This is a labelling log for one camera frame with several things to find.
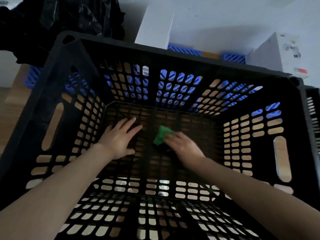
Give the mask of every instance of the black plastic crate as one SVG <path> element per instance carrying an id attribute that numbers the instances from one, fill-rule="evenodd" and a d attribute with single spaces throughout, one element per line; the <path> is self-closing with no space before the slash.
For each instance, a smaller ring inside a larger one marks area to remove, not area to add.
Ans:
<path id="1" fill-rule="evenodd" d="M 0 190 L 8 193 L 1 209 L 81 155 L 108 125 L 136 116 L 144 125 L 129 144 L 136 153 L 99 173 L 57 239 L 271 239 L 221 190 L 152 142 L 160 125 L 181 130 L 207 157 L 319 209 L 307 96 L 302 80 L 289 76 L 64 32 L 2 155 Z M 46 131 L 59 116 L 51 142 Z M 276 164 L 279 155 L 288 155 L 289 169 L 287 161 Z"/>

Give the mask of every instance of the green cloth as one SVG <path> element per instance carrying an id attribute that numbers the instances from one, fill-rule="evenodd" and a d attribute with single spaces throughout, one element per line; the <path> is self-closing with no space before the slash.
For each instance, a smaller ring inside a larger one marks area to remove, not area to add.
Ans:
<path id="1" fill-rule="evenodd" d="M 163 125 L 159 126 L 158 134 L 155 137 L 153 143 L 156 144 L 157 146 L 164 143 L 162 140 L 166 137 L 166 133 L 173 134 L 174 132 L 168 127 L 165 127 Z"/>

